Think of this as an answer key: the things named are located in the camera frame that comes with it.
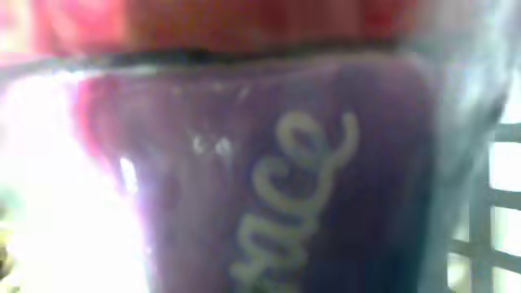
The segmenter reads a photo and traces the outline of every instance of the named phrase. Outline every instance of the bright window light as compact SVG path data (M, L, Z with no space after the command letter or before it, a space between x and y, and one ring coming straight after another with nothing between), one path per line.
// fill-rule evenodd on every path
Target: bright window light
M495 142L490 148L490 185L521 192L521 143Z

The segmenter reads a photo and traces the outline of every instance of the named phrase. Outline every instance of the purple cup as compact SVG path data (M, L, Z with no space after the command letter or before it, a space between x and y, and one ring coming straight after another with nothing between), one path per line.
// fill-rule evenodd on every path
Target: purple cup
M160 293L412 292L432 88L407 57L106 72L89 135L132 197Z

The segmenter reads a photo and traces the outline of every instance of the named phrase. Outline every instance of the printed logo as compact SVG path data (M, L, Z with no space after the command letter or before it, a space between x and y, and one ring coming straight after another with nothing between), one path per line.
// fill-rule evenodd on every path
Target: printed logo
M306 265L308 253L304 245L319 229L318 220L331 197L336 173L349 163L358 147L357 118L347 113L342 123L344 140L331 150L323 127L308 114L288 112L278 122L276 137L286 158L262 157L253 169L252 183L264 203L299 220L298 224L287 225L254 213L243 216L237 237L246 258L230 267L239 292L300 292L298 284L273 280L266 273L295 272ZM299 134L307 138L306 143L298 139ZM317 185L310 195L288 195L276 187L274 179L288 178L291 168L316 177ZM275 243L282 251L268 249L259 243L259 237Z

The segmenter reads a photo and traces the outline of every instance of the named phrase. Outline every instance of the red object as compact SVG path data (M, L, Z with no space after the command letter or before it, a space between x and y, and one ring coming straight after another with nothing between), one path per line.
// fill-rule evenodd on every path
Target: red object
M39 0L47 50L165 48L252 51L301 42L388 39L412 23L416 0Z

